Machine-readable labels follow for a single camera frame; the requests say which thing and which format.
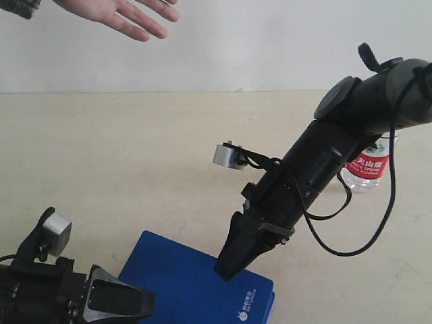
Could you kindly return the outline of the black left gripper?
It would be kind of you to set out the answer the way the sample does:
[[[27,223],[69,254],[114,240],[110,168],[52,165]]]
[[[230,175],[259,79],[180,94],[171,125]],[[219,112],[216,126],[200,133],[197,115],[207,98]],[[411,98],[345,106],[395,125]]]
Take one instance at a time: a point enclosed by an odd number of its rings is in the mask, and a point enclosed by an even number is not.
[[[2,323],[78,323],[79,310],[82,323],[137,323],[152,317],[155,306],[155,293],[120,281],[98,265],[87,282],[67,258],[23,269],[1,266]]]

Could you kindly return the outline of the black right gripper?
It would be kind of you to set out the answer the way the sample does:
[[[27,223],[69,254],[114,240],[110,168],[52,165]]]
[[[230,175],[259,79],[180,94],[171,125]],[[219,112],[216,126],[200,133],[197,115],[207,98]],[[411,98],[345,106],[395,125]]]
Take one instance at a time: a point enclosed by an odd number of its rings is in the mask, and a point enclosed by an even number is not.
[[[231,218],[229,232],[217,257],[215,272],[233,279],[261,254],[294,234],[294,226],[324,189],[324,164],[302,159],[249,158],[265,173],[241,191],[243,211]]]

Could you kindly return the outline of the grey knitted sleeve forearm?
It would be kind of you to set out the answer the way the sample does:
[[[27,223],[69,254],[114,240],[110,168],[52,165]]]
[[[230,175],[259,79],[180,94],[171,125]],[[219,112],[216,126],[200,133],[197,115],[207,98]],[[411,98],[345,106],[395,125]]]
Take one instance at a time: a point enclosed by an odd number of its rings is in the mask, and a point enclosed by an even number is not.
[[[0,0],[1,9],[29,20],[39,8],[41,0]]]

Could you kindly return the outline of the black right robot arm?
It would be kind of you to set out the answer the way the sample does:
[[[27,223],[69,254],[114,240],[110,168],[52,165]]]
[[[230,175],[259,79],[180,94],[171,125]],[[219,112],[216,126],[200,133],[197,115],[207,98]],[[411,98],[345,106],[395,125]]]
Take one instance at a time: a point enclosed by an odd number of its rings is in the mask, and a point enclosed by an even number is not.
[[[267,157],[231,142],[219,144],[216,164],[262,169],[257,183],[242,189],[243,209],[232,215],[215,272],[230,280],[259,255],[285,244],[301,217],[325,221],[308,208],[342,168],[382,135],[431,122],[431,63],[396,57],[380,63],[366,43],[358,54],[372,71],[362,80],[340,80],[315,109],[308,125],[282,157]]]

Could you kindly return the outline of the person's open bare hand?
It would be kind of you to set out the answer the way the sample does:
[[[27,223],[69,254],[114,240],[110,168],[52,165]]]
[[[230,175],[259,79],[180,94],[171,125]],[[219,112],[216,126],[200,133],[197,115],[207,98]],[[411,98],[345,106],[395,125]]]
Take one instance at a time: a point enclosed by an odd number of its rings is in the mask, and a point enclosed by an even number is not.
[[[152,37],[167,38],[167,29],[152,19],[138,4],[150,9],[164,20],[176,23],[180,13],[177,1],[90,0],[56,1],[60,8],[90,22],[102,24],[134,41],[145,43]]]

